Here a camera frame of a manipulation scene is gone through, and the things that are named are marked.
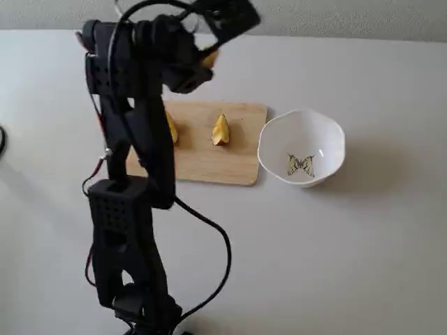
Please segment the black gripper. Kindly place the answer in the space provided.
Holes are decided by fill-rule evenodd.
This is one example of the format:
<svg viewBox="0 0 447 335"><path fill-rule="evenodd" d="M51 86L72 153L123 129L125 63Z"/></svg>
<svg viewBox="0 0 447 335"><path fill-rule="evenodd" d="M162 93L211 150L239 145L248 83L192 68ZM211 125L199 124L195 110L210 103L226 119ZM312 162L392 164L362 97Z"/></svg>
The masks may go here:
<svg viewBox="0 0 447 335"><path fill-rule="evenodd" d="M213 49L261 23L257 10L247 0L199 0L191 5L215 36ZM138 69L146 75L169 70L195 75L200 80L213 76L214 53L200 60L194 35L174 15L158 15L152 21L137 22L133 28L133 45Z"/></svg>

